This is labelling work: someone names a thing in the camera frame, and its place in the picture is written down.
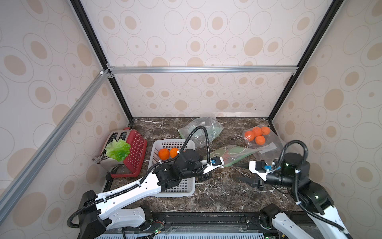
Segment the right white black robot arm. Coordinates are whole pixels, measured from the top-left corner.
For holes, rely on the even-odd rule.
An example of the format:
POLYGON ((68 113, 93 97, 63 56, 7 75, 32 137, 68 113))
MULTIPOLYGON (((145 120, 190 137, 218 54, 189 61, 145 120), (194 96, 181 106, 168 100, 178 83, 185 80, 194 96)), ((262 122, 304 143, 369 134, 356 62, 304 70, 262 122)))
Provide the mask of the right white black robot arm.
POLYGON ((351 235, 329 193, 309 179, 307 157, 306 144, 292 140, 285 144, 279 159, 272 165, 263 160, 240 164, 240 168, 248 169, 254 177, 240 177, 239 180, 259 190, 263 190, 265 185, 287 188, 295 204, 313 220, 324 238, 350 239, 351 235))

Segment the green-seal clear zip-top bag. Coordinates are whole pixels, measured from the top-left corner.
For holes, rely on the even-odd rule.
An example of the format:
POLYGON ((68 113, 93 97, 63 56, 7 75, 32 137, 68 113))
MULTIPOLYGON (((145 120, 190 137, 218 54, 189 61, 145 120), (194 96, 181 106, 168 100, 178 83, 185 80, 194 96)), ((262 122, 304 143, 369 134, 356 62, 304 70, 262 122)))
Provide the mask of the green-seal clear zip-top bag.
POLYGON ((211 158, 222 157, 224 161, 224 167, 230 167, 258 151, 258 149, 243 148, 237 145, 228 145, 211 152, 210 156, 211 158))

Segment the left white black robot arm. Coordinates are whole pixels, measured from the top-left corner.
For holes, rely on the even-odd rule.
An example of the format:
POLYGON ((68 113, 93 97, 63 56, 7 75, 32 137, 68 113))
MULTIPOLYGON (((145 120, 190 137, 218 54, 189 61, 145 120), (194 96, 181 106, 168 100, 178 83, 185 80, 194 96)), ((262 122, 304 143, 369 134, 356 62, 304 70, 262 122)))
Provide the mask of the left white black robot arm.
POLYGON ((184 179, 202 177, 211 160, 202 163, 201 156, 194 149, 186 149, 191 137, 198 130, 208 135, 204 126, 197 126, 186 138, 178 155, 165 162, 151 166, 146 174, 122 187, 96 194, 93 190, 82 196, 77 211, 69 216, 67 226, 78 229, 79 238, 95 239, 107 230, 123 227, 137 228, 149 221, 144 209, 127 209, 126 206, 145 197, 174 188, 184 179))

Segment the orange toy mandarin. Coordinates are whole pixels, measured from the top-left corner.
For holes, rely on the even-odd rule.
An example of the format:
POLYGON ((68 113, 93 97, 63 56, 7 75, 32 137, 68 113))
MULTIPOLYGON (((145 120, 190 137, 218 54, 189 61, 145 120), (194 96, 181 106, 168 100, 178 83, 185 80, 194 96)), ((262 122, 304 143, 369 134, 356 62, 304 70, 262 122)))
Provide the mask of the orange toy mandarin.
POLYGON ((158 156, 160 160, 168 160, 170 158, 170 151, 166 148, 160 149, 158 151, 158 156))
POLYGON ((180 153, 180 151, 177 148, 172 148, 169 151, 169 155, 170 155, 171 158, 175 158, 179 153, 180 153))

